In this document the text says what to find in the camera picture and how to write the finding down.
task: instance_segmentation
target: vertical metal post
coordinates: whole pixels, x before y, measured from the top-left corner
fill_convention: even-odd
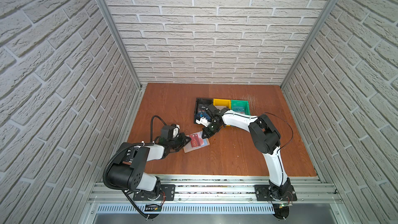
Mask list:
[[[139,90],[141,90],[142,85],[141,85],[140,79],[138,78],[137,73],[131,63],[129,54],[127,53],[126,46],[124,45],[122,37],[120,36],[120,33],[116,27],[116,23],[113,20],[113,17],[112,17],[111,11],[109,10],[108,4],[106,3],[105,0],[96,0],[96,1],[98,4],[98,7],[102,13],[103,18],[105,19],[105,22],[108,25],[113,38],[115,39],[115,43],[120,50],[122,58],[125,61],[127,68],[129,69],[129,72],[133,78],[133,81],[134,81],[136,87]]]
[[[281,88],[283,89],[286,87],[287,83],[289,83],[293,73],[296,70],[296,67],[299,65],[301,59],[304,57],[305,52],[310,47],[311,43],[315,40],[316,36],[318,35],[319,30],[321,30],[323,24],[325,23],[326,18],[328,18],[329,14],[333,10],[334,6],[336,5],[338,0],[328,0],[325,4],[325,7],[322,9],[321,13],[319,14],[318,18],[316,19],[314,25],[312,26],[310,32],[308,33],[307,38],[303,45],[301,46],[300,50],[297,52],[296,58],[293,60],[292,65],[290,66],[288,72],[286,73],[285,78],[281,84]]]

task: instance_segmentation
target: green bin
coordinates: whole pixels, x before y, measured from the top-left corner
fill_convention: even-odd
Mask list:
[[[250,115],[249,102],[231,100],[231,110],[240,113],[244,112],[246,115]]]

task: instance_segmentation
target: wood surface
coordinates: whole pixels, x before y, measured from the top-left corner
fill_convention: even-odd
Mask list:
[[[186,135],[202,130],[193,123],[196,98],[247,100],[251,115],[270,112],[285,119],[294,138],[281,150],[288,176],[314,177],[316,172],[297,131],[289,107],[279,86],[149,83],[135,118],[129,143],[150,141],[150,119],[160,116],[166,124],[179,124]],[[281,144],[291,139],[285,122],[269,115],[281,134]],[[154,120],[153,138],[160,135],[162,122]],[[165,159],[147,162],[151,174],[195,175],[269,175],[265,159],[253,145],[250,133],[237,127],[225,127],[209,139],[210,145],[188,153],[183,150]]]

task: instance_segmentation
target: wooden table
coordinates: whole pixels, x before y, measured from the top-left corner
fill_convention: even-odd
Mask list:
[[[179,124],[186,135],[202,130],[193,123],[196,98],[247,100],[251,115],[271,112],[286,119],[294,138],[281,150],[288,176],[314,177],[316,172],[297,131],[296,124],[279,86],[149,83],[142,98],[128,142],[150,141],[150,119],[160,116],[166,124]],[[290,128],[269,115],[281,133],[281,144],[291,139]],[[160,135],[162,122],[155,119],[153,137]],[[195,175],[269,175],[263,155],[254,147],[250,133],[237,127],[225,127],[209,139],[210,145],[184,153],[169,154],[165,159],[147,162],[151,174]]]

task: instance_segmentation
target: white brick wall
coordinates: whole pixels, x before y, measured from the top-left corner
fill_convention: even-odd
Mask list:
[[[95,0],[0,0],[0,223],[76,223],[136,87]]]
[[[398,0],[339,0],[283,92],[355,223],[398,221]]]
[[[325,2],[107,0],[144,85],[147,82],[280,85]],[[274,64],[286,69],[240,72],[247,67]]]

